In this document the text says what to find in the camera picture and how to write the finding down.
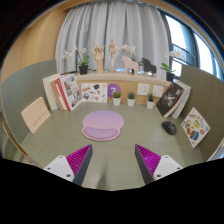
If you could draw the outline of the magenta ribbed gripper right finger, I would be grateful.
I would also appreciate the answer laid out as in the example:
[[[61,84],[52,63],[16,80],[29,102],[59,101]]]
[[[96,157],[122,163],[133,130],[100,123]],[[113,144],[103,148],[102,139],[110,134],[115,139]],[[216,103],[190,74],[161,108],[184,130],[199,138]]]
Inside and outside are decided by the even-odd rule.
[[[135,145],[135,156],[145,184],[182,169],[182,166],[169,155],[160,156],[138,144]]]

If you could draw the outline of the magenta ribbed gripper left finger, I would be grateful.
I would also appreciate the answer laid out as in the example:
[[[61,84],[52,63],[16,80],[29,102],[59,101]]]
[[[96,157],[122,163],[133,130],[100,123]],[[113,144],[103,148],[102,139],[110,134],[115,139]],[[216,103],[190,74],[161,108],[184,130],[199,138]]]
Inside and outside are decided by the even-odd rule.
[[[87,145],[68,156],[59,155],[44,170],[81,186],[92,155],[92,145]]]

